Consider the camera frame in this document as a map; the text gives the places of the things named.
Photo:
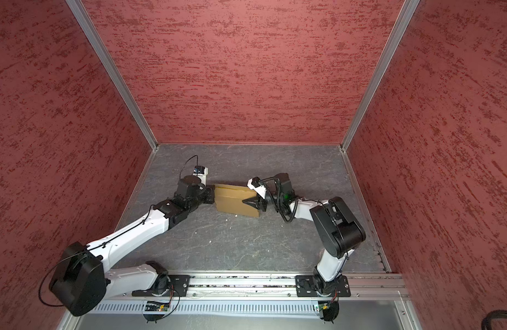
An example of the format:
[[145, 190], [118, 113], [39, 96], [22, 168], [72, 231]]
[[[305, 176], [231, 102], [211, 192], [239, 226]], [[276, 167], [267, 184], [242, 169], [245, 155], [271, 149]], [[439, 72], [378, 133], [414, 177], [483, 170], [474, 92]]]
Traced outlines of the brown cardboard box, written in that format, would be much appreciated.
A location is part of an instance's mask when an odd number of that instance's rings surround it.
[[215, 184], [216, 209], [222, 213], [259, 217], [260, 211], [254, 206], [245, 204], [245, 199], [256, 199], [257, 192], [245, 186]]

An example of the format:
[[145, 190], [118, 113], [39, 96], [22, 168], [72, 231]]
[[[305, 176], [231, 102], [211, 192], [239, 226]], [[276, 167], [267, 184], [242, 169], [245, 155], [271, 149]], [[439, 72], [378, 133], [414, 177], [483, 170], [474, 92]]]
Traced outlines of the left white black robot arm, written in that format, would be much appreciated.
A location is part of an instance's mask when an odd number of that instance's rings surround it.
[[172, 199], [153, 204], [131, 224], [86, 245], [68, 246], [47, 276], [48, 288], [73, 316], [83, 316], [106, 298], [132, 292], [173, 296], [169, 272], [156, 261], [115, 269], [125, 256], [187, 219], [202, 204], [215, 202], [215, 187], [195, 175], [180, 179]]

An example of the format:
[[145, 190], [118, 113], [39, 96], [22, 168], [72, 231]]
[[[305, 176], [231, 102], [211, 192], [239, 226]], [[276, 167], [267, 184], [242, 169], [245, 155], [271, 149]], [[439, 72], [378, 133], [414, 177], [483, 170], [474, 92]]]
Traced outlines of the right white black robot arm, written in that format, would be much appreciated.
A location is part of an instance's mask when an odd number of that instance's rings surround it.
[[326, 201], [306, 199], [295, 195], [256, 195], [243, 204], [264, 212], [271, 200], [285, 222], [294, 219], [312, 221], [323, 244], [322, 256], [311, 276], [296, 276], [299, 297], [318, 295], [336, 299], [350, 297], [344, 265], [357, 247], [366, 240], [366, 232], [340, 197]]

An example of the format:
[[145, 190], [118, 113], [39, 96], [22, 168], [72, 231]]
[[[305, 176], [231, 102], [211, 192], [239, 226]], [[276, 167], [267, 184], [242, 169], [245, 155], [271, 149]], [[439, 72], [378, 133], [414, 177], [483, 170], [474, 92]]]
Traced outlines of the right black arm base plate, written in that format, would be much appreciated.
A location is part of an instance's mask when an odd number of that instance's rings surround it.
[[348, 298], [351, 297], [350, 286], [346, 276], [338, 276], [326, 282], [319, 275], [299, 275], [295, 277], [297, 296], [300, 298]]

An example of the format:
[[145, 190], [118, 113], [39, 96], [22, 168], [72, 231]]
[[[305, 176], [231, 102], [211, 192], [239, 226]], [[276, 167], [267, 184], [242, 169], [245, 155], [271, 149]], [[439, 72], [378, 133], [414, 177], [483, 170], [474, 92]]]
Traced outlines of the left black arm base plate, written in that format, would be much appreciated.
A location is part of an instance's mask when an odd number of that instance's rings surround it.
[[190, 284], [190, 275], [160, 275], [148, 290], [136, 290], [133, 297], [171, 297], [176, 294], [185, 297]]

